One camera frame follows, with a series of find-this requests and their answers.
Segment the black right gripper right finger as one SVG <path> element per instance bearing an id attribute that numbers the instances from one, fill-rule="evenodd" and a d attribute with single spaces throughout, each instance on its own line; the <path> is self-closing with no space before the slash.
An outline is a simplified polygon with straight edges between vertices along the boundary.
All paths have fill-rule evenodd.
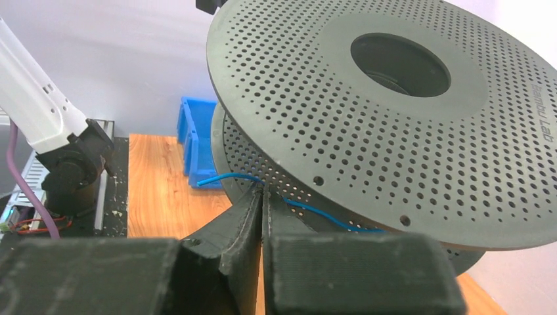
<path id="1" fill-rule="evenodd" d="M 268 314 L 465 314 L 440 244 L 422 234 L 315 232 L 263 190 Z"/>

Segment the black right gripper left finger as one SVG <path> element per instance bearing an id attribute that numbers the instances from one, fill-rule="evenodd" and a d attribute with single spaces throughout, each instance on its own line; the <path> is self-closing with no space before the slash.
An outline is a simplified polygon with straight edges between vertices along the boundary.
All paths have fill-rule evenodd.
<path id="1" fill-rule="evenodd" d="M 1 260 L 2 314 L 254 314 L 263 187 L 182 240 L 31 238 Z"/>

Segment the black perforated cable spool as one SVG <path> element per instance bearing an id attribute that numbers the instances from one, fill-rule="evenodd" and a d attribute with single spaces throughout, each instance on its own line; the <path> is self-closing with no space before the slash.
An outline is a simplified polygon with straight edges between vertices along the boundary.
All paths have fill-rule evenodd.
<path id="1" fill-rule="evenodd" d="M 220 173 L 464 251 L 556 241 L 556 69 L 446 1 L 228 1 L 208 33 Z"/>

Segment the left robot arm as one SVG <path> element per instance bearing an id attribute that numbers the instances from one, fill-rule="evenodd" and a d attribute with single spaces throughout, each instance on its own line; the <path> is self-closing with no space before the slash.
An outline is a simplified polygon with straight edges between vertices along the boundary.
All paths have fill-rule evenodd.
<path id="1" fill-rule="evenodd" d="M 56 217 L 80 216 L 95 204 L 95 185 L 111 173 L 114 143 L 94 119 L 54 84 L 5 21 L 1 22 L 1 109 L 48 170 L 45 207 Z"/>

